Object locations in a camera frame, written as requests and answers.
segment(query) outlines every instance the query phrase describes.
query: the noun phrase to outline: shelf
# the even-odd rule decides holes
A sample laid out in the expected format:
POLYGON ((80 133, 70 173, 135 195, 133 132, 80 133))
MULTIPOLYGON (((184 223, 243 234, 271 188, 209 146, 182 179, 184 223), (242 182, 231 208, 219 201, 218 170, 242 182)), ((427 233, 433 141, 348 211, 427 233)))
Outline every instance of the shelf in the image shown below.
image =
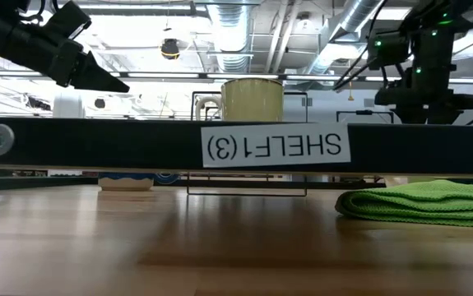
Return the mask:
POLYGON ((5 169, 473 175, 473 127, 350 124, 351 162, 203 168, 201 127, 263 123, 0 118, 5 169))
POLYGON ((0 177, 0 190, 73 185, 96 185, 92 177, 0 177))

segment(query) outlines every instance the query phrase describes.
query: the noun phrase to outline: white label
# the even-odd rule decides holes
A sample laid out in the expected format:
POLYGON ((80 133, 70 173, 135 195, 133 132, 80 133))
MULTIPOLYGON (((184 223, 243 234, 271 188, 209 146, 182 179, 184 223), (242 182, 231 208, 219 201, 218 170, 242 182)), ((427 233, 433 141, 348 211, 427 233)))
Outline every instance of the white label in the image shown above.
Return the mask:
POLYGON ((351 162, 345 124, 202 127, 203 167, 351 162))

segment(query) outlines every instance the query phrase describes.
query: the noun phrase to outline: green cloth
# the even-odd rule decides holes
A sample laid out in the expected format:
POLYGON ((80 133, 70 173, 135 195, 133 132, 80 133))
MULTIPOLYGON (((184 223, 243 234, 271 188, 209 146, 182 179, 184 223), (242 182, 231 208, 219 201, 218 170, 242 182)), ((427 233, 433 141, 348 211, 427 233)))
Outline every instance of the green cloth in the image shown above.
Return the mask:
POLYGON ((368 220, 473 227, 473 185, 437 180, 346 192, 335 205, 368 220))

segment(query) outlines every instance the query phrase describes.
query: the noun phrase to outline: wooden tabletop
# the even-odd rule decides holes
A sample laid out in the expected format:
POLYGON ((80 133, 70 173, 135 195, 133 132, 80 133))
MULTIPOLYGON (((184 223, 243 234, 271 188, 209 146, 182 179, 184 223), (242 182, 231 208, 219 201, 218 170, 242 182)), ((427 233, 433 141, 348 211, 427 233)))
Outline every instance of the wooden tabletop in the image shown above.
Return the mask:
POLYGON ((349 220, 339 194, 0 192, 0 295, 473 295, 472 228, 349 220))

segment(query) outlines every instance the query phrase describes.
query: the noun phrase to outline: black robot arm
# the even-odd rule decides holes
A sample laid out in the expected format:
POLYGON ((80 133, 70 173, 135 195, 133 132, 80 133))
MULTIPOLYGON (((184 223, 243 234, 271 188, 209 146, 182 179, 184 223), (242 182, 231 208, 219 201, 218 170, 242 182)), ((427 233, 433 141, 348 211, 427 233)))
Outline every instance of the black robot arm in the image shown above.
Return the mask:
POLYGON ((49 76, 60 86, 83 90, 128 92, 129 87, 101 68, 73 39, 90 18, 68 2, 44 26, 26 24, 19 12, 29 0, 0 0, 0 57, 49 76))
POLYGON ((361 70, 381 69, 386 76, 385 67, 397 66, 402 76, 393 83, 385 77, 375 104, 396 105, 393 111, 403 123, 450 124, 463 110, 473 109, 473 95, 448 89, 450 73, 457 69, 452 65, 455 34, 473 29, 473 21, 462 16, 472 5, 473 0, 421 0, 398 28, 369 36, 368 62, 361 70), (411 54, 412 67, 402 71, 401 63, 411 54))

